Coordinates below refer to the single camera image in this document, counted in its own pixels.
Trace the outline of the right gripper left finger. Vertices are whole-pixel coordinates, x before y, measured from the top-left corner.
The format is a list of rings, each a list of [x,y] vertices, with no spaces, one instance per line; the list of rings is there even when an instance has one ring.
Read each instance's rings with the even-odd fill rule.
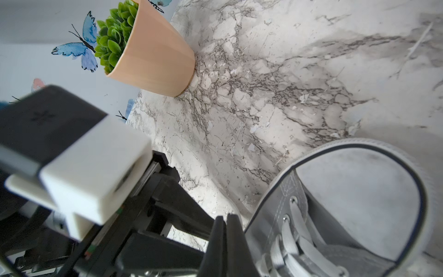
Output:
[[[227,276],[226,223],[223,217],[216,217],[207,250],[198,270],[197,277]]]

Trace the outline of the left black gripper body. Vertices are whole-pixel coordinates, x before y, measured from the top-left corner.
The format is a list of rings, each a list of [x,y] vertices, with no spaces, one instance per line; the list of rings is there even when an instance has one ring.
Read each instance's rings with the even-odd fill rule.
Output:
[[[3,277],[176,277],[198,271],[204,254],[168,238],[172,228],[208,240],[214,220],[180,186],[161,152],[121,208],[82,241],[55,213],[1,188]]]

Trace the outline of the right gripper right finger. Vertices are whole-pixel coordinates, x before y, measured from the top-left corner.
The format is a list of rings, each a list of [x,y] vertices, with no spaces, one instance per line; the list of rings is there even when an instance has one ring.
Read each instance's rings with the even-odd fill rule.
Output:
[[[227,216],[227,273],[229,277],[259,277],[240,219]]]

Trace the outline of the grey canvas sneaker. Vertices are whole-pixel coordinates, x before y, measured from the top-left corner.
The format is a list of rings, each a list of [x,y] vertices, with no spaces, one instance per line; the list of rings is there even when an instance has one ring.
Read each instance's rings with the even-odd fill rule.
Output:
[[[434,228],[433,182],[414,158],[377,140],[336,140],[297,158],[270,183],[245,230],[255,266],[271,252],[293,196],[313,224],[317,249],[349,277],[401,276]],[[300,261],[327,277],[307,257]]]

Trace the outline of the white shoelace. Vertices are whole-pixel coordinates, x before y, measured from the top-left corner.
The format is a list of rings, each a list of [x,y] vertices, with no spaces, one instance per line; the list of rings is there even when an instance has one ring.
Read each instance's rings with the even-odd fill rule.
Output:
[[[293,277],[315,277],[316,274],[300,261],[304,256],[328,277],[348,277],[347,269],[333,264],[317,249],[309,230],[313,224],[308,217],[303,217],[298,204],[297,197],[290,198],[291,213],[283,217],[281,233],[275,238],[271,252],[262,255],[260,262],[256,263],[260,275],[279,277],[279,270],[286,267]]]

